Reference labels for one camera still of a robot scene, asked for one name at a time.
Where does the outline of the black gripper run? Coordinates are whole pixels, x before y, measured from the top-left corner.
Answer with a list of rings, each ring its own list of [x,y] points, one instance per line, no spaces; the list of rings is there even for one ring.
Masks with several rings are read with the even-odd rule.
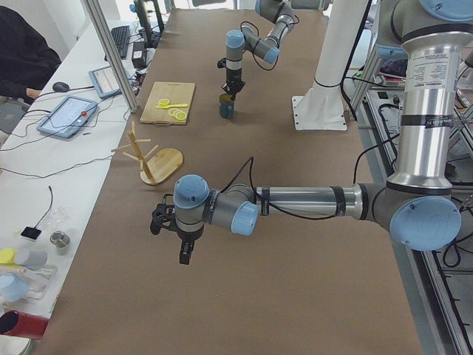
[[[188,264],[191,261],[195,241],[203,235],[204,227],[201,226],[195,231],[185,231],[177,225],[177,218],[174,211],[174,204],[167,204],[167,197],[172,194],[164,194],[161,203],[157,204],[152,212],[150,230],[153,235],[158,235],[161,229],[173,231],[182,240],[180,247],[180,264]]]
[[[245,85],[245,82],[242,80],[242,70],[231,70],[227,68],[225,74],[226,78],[225,83],[222,85],[222,89],[227,96],[231,97],[232,100],[235,100],[237,94],[241,92]]]

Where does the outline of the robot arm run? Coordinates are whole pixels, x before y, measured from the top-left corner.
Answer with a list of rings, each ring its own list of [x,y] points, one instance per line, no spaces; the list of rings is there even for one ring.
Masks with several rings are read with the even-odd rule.
[[[260,216],[280,212],[303,220],[352,217],[379,225],[414,251],[453,243],[463,225],[446,178],[449,134],[454,124],[457,68],[472,40],[470,1],[384,1],[378,43],[407,57],[404,105],[391,175],[348,187],[275,187],[232,180],[212,189],[198,175],[174,185],[172,202],[152,212],[152,234],[174,232],[180,262],[189,263],[205,226],[249,235]]]
[[[257,1],[255,12],[273,23],[272,30],[265,38],[259,36],[257,28],[244,21],[236,30],[226,34],[226,57],[217,62],[219,69],[226,70],[226,80],[222,85],[221,99],[233,103],[245,82],[242,80],[242,58],[245,52],[254,58],[261,58],[269,64],[278,60],[282,40],[299,22],[289,1]]]

